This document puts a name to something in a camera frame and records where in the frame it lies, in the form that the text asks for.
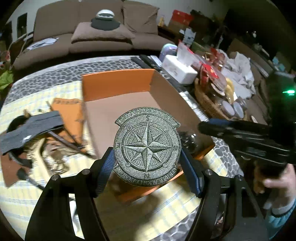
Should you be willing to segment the person right hand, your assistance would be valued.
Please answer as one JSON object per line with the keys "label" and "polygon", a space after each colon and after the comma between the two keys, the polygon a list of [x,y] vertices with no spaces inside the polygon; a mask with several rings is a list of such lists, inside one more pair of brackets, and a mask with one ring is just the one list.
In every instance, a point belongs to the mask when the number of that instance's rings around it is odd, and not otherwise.
{"label": "person right hand", "polygon": [[278,178],[265,178],[262,183],[264,187],[277,191],[277,196],[272,198],[272,208],[284,208],[294,204],[295,169],[292,164],[287,164]]}

